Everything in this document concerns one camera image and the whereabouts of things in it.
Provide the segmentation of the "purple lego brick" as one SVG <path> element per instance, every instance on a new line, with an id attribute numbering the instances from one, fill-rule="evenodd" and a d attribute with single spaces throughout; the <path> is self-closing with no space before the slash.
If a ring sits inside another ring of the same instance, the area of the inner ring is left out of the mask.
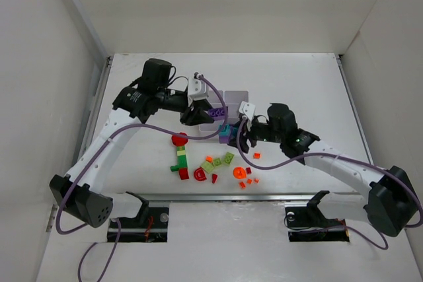
<path id="1" fill-rule="evenodd" d="M 227 107 L 211 108 L 208 110 L 208 115 L 214 120 L 224 120 L 227 115 Z"/>

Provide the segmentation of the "green and red duplo stack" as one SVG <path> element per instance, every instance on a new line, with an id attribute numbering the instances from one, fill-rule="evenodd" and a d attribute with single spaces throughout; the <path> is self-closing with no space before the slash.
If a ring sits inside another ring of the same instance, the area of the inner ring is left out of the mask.
<path id="1" fill-rule="evenodd" d="M 176 156 L 178 162 L 177 165 L 170 167 L 171 172 L 178 172 L 181 180 L 189 179 L 185 146 L 176 147 Z"/>

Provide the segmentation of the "teal and purple lego stack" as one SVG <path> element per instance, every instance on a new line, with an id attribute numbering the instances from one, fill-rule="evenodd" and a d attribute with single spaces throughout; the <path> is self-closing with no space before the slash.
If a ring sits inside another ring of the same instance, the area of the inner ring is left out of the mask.
<path id="1" fill-rule="evenodd" d="M 229 144 L 230 140 L 236 137 L 237 127 L 233 125 L 225 125 L 224 128 L 219 132 L 218 141 L 221 144 Z"/>

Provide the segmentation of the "red arch duplo brick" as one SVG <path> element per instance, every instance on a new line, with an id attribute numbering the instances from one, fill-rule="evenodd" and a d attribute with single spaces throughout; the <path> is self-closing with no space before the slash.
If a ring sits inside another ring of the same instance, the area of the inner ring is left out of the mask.
<path id="1" fill-rule="evenodd" d="M 179 133 L 178 135 L 172 135 L 171 141 L 175 147 L 183 147 L 187 144 L 188 138 L 186 138 L 185 133 Z"/>

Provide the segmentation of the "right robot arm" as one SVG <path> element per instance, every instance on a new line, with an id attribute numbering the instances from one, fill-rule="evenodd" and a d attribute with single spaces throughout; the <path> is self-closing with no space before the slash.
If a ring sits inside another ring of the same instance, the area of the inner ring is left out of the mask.
<path id="1" fill-rule="evenodd" d="M 317 192 L 303 203 L 290 203 L 286 222 L 291 229 L 329 229 L 340 226 L 343 219 L 370 224 L 381 234 L 396 237 L 405 228 L 419 227 L 410 220 L 422 214 L 422 204 L 406 172 L 398 166 L 380 168 L 343 155 L 319 136 L 298 127 L 294 113 L 285 104 L 273 103 L 267 120 L 260 122 L 250 102 L 239 105 L 237 134 L 229 144 L 245 156 L 261 142 L 277 143 L 291 162 L 314 168 L 353 189 L 353 194 Z"/>

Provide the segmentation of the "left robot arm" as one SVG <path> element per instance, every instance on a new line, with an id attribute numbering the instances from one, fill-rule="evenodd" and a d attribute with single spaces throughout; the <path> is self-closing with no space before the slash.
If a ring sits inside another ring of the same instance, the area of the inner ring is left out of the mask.
<path id="1" fill-rule="evenodd" d="M 140 77 L 124 87 L 112 103 L 102 130 L 82 157 L 65 176 L 55 175 L 49 187 L 59 205 L 56 230 L 63 230 L 60 219 L 68 213 L 84 226 L 100 227 L 109 219 L 131 219 L 142 225 L 149 212 L 149 202 L 141 196 L 126 192 L 106 195 L 102 192 L 105 180 L 129 140 L 158 110 L 180 114 L 180 122 L 187 126 L 212 123 L 208 110 L 208 91 L 215 87 L 201 74 L 189 78 L 184 90 L 170 88 L 173 65 L 162 59 L 150 58 Z"/>

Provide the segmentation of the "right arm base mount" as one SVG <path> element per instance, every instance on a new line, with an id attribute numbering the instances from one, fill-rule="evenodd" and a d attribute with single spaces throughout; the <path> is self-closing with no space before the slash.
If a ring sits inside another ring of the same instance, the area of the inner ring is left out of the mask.
<path id="1" fill-rule="evenodd" d="M 329 219 L 319 209 L 329 191 L 320 191 L 308 201 L 285 204 L 284 225 L 289 242 L 349 242 L 345 220 Z"/>

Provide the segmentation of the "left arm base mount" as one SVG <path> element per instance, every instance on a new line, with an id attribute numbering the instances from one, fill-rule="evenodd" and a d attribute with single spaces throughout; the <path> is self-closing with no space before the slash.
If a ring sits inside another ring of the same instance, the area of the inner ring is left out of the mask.
<path id="1" fill-rule="evenodd" d="M 111 195 L 113 206 L 108 223 L 108 242 L 166 242 L 169 205 L 149 202 L 132 192 Z"/>

